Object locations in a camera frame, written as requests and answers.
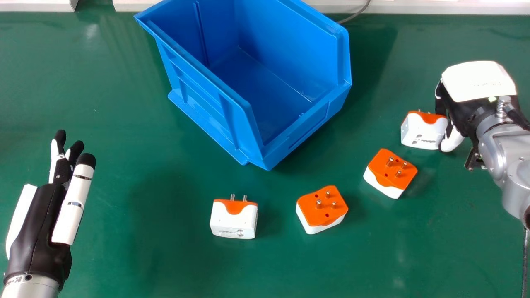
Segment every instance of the wire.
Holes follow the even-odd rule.
[[[364,5],[361,9],[359,9],[358,12],[352,14],[351,16],[345,18],[344,20],[340,20],[340,21],[338,21],[337,23],[339,23],[339,24],[346,23],[346,22],[348,22],[349,20],[352,20],[353,18],[357,17],[359,14],[362,14],[363,11],[365,11],[366,8],[368,8],[368,5],[370,5],[370,2],[371,2],[371,1],[372,1],[372,0],[366,0],[365,5]]]
[[[530,231],[525,228],[525,242],[523,245],[523,286],[521,298],[526,298],[526,274],[528,272],[528,243],[530,242]]]

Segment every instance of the black and white robotic hand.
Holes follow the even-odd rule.
[[[530,227],[530,123],[504,67],[477,61],[449,67],[436,87],[436,114],[448,117],[439,149],[450,152],[469,137],[465,166],[488,170],[502,189],[506,211]]]
[[[94,155],[66,133],[51,141],[48,184],[22,189],[6,239],[8,258],[2,298],[57,297],[72,267],[70,245],[81,222],[94,175]]]

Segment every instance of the plug pin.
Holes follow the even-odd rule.
[[[386,162],[386,166],[390,166],[392,164],[392,162],[394,161],[394,157],[390,156],[388,158],[388,161]]]

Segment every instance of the green table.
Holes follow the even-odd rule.
[[[442,71],[468,60],[503,64],[528,114],[530,18],[362,15],[346,27],[344,108],[265,172],[237,164],[166,98],[155,42],[132,13],[99,2],[0,14],[0,234],[23,184],[46,183],[62,128],[98,166],[61,298],[517,297],[522,225],[486,172],[463,168],[469,142],[416,150],[399,125],[433,110]],[[400,200],[363,181],[381,147],[421,172]],[[350,211],[306,235],[295,201],[326,185]],[[210,232],[213,199],[232,192],[259,204],[255,240]]]

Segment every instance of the blue container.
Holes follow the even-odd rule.
[[[299,0],[165,0],[135,18],[169,99],[240,164],[272,169],[351,88],[348,32]]]

